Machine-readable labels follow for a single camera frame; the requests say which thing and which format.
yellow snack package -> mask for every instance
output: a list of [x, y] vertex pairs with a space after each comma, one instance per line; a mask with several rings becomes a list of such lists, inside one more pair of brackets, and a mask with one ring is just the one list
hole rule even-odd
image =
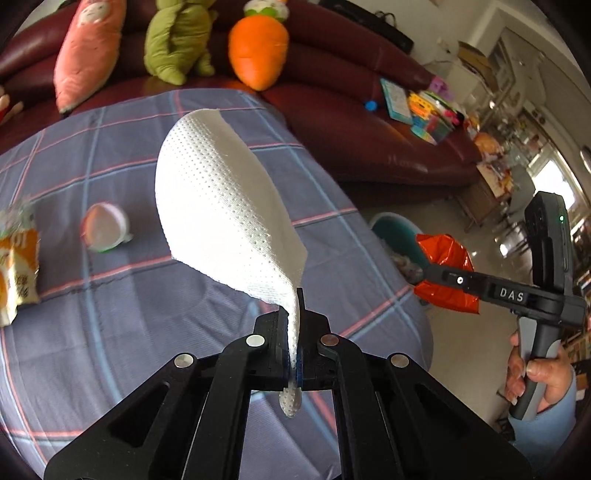
[[19, 204], [0, 212], [0, 327], [10, 325], [17, 307], [39, 303], [39, 233], [30, 207]]

person's arm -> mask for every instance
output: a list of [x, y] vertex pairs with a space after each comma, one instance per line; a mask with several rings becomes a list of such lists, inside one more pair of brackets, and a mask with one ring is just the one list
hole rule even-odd
[[[511, 337], [514, 348], [509, 357], [505, 396], [516, 402], [523, 395], [525, 364], [519, 356], [517, 334]], [[509, 417], [515, 431], [514, 446], [530, 462], [536, 472], [544, 469], [564, 443], [574, 427], [576, 381], [574, 371], [562, 347], [556, 359], [537, 359], [527, 365], [527, 375], [533, 381], [547, 384], [538, 414], [531, 421]]]

floor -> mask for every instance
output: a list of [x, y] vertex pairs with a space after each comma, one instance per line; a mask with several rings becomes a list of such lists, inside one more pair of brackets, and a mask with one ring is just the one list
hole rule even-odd
[[[508, 258], [501, 255], [500, 229], [494, 219], [466, 233], [468, 219], [453, 199], [361, 213], [369, 221], [374, 214], [384, 211], [405, 216], [424, 233], [449, 233], [468, 249], [477, 271], [529, 283], [531, 257], [528, 253]], [[511, 350], [509, 337], [517, 328], [515, 315], [484, 302], [480, 302], [480, 315], [434, 306], [427, 308], [427, 315], [434, 338], [431, 375], [484, 421], [493, 423], [506, 407], [496, 391], [505, 382]]]

blue sleeve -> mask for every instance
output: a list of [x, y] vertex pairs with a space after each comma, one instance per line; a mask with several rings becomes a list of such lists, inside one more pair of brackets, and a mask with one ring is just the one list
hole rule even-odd
[[573, 380], [564, 398], [556, 405], [538, 413], [531, 421], [517, 420], [509, 416], [509, 422], [515, 431], [513, 445], [529, 460], [536, 473], [548, 465], [573, 430], [576, 383], [573, 371]]

small table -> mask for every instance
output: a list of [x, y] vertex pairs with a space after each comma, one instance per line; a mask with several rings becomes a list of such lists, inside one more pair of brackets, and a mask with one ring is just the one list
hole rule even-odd
[[484, 220], [494, 213], [511, 196], [499, 182], [495, 172], [486, 164], [476, 166], [480, 172], [478, 181], [465, 188], [456, 198], [470, 218], [467, 232], [473, 225], [482, 226]]

